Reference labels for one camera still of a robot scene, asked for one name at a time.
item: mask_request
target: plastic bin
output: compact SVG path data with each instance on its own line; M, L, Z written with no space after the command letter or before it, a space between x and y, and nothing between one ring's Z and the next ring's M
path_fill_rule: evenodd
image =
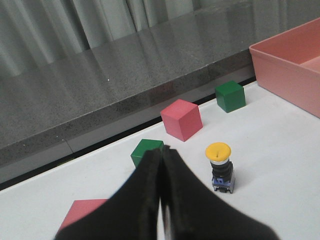
M320 18L249 50L261 87L320 118Z

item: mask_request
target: white table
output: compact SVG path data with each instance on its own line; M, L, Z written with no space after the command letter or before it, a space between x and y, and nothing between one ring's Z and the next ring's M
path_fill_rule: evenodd
M215 99L202 104L203 129L186 142L166 134L161 122L0 191L0 239L52 239L74 200L110 198L117 191L135 169L130 154L144 138L177 149L212 191L205 149L227 143L235 188L215 194L283 240L319 240L320 119L256 82L245 86L245 95L247 106L230 113Z

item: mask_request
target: green cube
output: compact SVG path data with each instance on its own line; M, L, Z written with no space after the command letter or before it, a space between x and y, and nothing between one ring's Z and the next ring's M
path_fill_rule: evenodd
M215 88L216 102L227 113L246 105L244 87L235 81L228 81Z
M132 161L137 167L147 150L160 149L164 147L164 142L160 140L142 139L138 146L131 153Z

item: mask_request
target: gray stone surface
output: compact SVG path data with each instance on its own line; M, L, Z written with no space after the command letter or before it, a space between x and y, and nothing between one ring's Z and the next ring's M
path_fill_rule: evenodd
M0 168L21 166L0 182L158 117L176 98L203 98L203 86L252 77L249 45L317 17L318 0L218 1L0 81ZM56 146L63 154L48 152Z

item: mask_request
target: curtain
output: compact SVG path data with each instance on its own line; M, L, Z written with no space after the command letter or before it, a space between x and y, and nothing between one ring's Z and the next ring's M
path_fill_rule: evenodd
M0 0L0 79L223 0Z

